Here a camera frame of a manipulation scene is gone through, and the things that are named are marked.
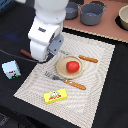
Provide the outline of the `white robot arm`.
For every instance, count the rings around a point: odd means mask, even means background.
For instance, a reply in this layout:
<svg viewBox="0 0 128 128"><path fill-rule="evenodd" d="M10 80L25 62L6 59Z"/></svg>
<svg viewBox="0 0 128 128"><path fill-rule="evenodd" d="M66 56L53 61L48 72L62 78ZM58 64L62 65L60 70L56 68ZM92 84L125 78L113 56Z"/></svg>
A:
<svg viewBox="0 0 128 128"><path fill-rule="evenodd" d="M31 56L43 62L56 55L64 38L61 34L68 0L15 0L35 9L35 18L28 32Z"/></svg>

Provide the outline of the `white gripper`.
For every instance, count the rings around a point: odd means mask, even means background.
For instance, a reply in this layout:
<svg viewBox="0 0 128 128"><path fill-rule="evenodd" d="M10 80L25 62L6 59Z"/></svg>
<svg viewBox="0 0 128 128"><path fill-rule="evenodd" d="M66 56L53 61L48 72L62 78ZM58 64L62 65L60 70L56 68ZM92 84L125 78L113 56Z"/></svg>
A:
<svg viewBox="0 0 128 128"><path fill-rule="evenodd" d="M28 32L28 38L31 56L39 62L45 61L49 54L56 55L64 41L59 25L43 23L37 17Z"/></svg>

